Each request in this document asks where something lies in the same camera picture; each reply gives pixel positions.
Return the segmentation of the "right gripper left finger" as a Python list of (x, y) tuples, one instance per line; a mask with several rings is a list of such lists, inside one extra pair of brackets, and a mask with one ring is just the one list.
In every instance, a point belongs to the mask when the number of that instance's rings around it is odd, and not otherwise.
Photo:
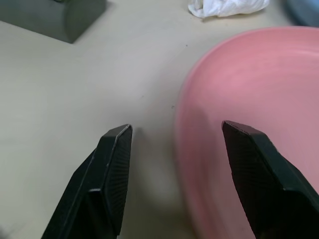
[(115, 239), (126, 203), (133, 128), (104, 134), (75, 170), (42, 235), (44, 239)]

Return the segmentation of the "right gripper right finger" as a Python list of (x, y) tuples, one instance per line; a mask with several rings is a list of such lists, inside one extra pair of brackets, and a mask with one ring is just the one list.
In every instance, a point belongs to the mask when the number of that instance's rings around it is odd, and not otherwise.
[(257, 239), (317, 239), (319, 195), (263, 132), (224, 121), (232, 179)]

